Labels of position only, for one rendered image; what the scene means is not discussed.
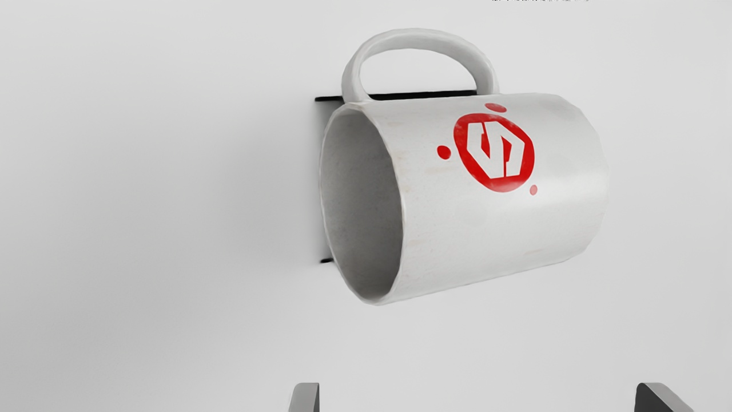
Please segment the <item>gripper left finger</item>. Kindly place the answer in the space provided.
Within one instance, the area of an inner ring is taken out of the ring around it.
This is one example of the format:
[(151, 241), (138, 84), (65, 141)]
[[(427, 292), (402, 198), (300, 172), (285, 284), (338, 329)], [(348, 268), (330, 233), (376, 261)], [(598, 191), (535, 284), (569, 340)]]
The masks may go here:
[(288, 412), (321, 412), (320, 385), (298, 383), (291, 394)]

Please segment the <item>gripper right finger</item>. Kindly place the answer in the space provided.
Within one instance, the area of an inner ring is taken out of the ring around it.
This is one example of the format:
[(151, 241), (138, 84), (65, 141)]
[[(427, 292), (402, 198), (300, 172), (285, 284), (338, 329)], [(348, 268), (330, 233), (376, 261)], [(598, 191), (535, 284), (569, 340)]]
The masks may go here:
[(663, 383), (639, 383), (635, 393), (634, 412), (694, 412)]

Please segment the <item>white mug with red print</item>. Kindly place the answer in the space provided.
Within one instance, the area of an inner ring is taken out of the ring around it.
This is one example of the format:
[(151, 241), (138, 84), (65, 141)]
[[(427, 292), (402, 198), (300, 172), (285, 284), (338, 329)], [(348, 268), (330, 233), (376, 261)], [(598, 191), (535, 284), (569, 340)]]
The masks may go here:
[[(453, 58), (474, 96), (376, 101), (360, 73), (387, 50)], [(345, 283), (384, 305), (556, 264), (596, 236), (609, 198), (600, 138), (553, 94), (499, 93), (489, 59), (456, 35), (398, 29), (346, 65), (324, 131), (324, 229)]]

